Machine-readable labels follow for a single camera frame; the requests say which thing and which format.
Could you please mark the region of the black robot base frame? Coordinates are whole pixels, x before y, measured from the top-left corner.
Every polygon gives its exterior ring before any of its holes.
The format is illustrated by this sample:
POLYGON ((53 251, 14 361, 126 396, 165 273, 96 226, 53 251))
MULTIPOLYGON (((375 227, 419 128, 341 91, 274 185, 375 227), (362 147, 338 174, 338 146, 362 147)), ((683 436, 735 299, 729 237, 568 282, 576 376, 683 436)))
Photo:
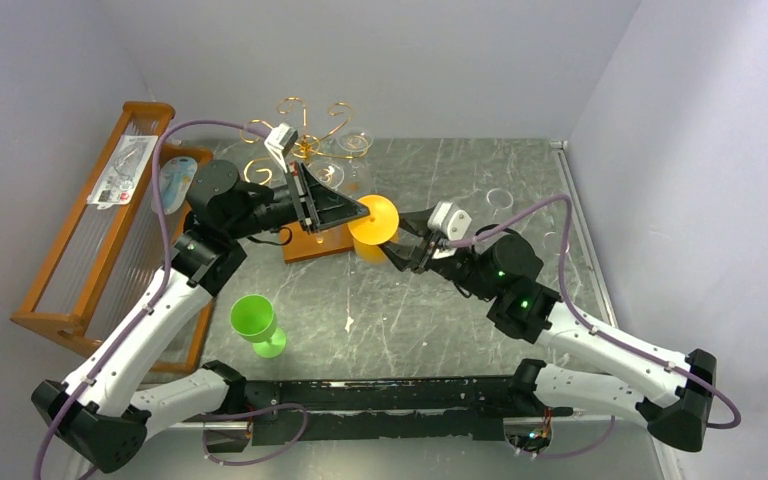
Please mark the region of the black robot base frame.
POLYGON ((569 406, 547 407, 511 386, 507 376, 375 380, 250 380, 243 400, 197 420, 215 426, 243 422, 211 452, 229 442, 284 446, 299 442, 466 437, 503 441, 506 425, 569 417, 569 406))

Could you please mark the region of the orange plastic wine glass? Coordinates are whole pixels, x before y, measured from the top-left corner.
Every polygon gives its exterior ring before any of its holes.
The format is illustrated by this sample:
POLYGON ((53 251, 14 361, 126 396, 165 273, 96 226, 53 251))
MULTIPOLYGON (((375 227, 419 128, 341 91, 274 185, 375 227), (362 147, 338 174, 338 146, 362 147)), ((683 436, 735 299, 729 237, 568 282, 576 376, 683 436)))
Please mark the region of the orange plastic wine glass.
POLYGON ((359 202, 367 207, 369 214, 348 224, 354 251, 367 263, 385 263, 388 259, 381 247, 388 241, 398 240, 398 210, 391 200, 381 195, 366 195, 359 202))

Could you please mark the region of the clear champagne flute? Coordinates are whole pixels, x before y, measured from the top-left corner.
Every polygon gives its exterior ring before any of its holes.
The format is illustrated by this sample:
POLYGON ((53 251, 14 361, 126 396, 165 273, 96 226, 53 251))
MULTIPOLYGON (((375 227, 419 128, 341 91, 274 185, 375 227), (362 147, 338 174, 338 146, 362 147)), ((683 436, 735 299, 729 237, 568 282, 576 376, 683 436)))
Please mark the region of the clear champagne flute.
POLYGON ((342 161, 318 158, 308 164, 308 170, 326 187, 340 193, 346 192, 346 173, 342 161))

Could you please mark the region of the clear wine glass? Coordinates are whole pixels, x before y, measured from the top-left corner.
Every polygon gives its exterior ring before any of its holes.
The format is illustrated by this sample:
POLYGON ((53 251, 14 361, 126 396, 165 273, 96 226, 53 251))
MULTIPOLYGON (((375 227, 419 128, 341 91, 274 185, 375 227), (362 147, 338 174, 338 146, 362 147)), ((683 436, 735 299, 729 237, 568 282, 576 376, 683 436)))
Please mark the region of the clear wine glass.
POLYGON ((374 143, 375 136, 364 128, 351 128, 337 136, 338 154, 351 169, 352 176, 358 181, 370 176, 365 157, 374 143))

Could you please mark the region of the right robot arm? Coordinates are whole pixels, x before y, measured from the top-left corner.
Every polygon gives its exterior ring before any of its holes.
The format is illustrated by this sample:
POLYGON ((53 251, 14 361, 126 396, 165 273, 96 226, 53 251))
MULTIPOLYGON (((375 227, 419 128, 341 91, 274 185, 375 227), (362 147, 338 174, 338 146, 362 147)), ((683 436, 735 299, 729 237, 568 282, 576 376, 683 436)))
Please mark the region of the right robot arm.
POLYGON ((520 362, 508 384, 510 409, 549 415, 575 410, 634 422, 660 442, 696 453, 709 429, 717 360, 702 350, 662 349, 584 312, 538 282, 531 244, 511 229, 483 251, 451 249, 431 226, 432 209, 401 216, 415 245, 387 241, 383 255, 400 271, 434 272, 467 298, 490 305, 488 319, 509 338, 563 350, 596 367, 575 373, 539 359, 520 362))

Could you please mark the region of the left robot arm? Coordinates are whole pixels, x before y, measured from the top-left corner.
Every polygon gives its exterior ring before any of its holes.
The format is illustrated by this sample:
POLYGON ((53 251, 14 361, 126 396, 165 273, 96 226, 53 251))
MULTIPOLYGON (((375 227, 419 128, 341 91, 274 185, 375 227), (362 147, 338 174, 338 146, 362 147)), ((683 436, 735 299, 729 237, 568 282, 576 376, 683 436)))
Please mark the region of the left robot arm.
POLYGON ((241 266, 242 239, 293 222, 319 232, 369 213, 299 163, 290 167, 287 184, 271 189, 245 181, 230 161, 212 160, 198 169, 186 200, 185 229, 166 244, 141 301, 80 367, 33 392, 47 437, 62 440, 93 471, 120 469, 173 424, 200 414, 231 420, 245 409, 245 378, 219 361, 151 390, 140 387, 177 333, 241 266))

